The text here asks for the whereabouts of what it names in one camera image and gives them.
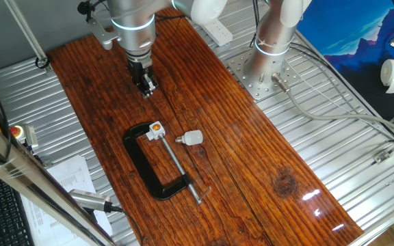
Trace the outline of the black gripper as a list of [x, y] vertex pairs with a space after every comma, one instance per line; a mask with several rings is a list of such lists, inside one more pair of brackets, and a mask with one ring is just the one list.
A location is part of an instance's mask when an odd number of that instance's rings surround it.
[[127, 68], [133, 82], [137, 85], [143, 98], [150, 97], [150, 92], [158, 87], [153, 75], [151, 48], [141, 51], [126, 50], [125, 53], [128, 59]]

